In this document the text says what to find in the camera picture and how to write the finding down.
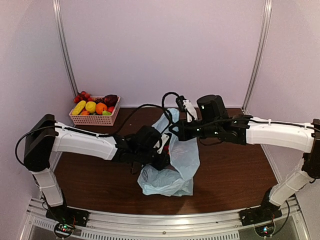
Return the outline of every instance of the light blue plastic bag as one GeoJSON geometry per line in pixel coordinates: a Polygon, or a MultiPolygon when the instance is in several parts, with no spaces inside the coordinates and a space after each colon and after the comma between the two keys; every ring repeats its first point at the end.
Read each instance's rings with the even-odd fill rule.
{"type": "MultiPolygon", "coordinates": [[[[174,122],[179,120],[179,111],[175,108],[168,109],[172,114],[174,122]]],[[[159,132],[163,131],[168,125],[166,116],[152,125],[159,132]]],[[[199,165],[199,151],[197,139],[188,141],[179,141],[178,137],[172,134],[169,143],[170,163],[176,169],[156,170],[151,165],[146,165],[140,173],[138,184],[145,195],[161,194],[165,196],[183,195],[192,196],[194,189],[193,177],[196,174],[199,165]]]]}

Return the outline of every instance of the plastic basket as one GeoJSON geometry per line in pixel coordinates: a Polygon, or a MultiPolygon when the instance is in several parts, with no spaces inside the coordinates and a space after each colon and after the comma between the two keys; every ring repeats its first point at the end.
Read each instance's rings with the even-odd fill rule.
{"type": "MultiPolygon", "coordinates": [[[[92,96],[91,98],[103,98],[103,96],[92,96]]],[[[117,115],[120,109],[121,97],[118,96],[118,101],[114,106],[114,110],[111,115],[71,115],[72,109],[69,113],[74,125],[92,125],[92,126],[113,126],[115,124],[117,115]]]]}

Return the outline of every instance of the wooden table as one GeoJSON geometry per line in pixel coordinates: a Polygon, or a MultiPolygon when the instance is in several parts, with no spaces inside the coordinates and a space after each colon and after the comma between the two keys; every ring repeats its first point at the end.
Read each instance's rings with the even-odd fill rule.
{"type": "MultiPolygon", "coordinates": [[[[133,108],[122,108],[116,123],[107,126],[81,126],[100,133],[115,131],[133,108]]],[[[228,109],[230,116],[240,109],[228,109]]],[[[152,125],[160,109],[143,108],[119,134],[135,133],[142,125],[152,125]]],[[[200,167],[194,176],[193,196],[146,196],[131,166],[92,156],[63,153],[55,170],[67,204],[71,207],[147,215],[210,213],[259,205],[265,191],[277,183],[260,145],[222,143],[199,147],[200,167]]]]}

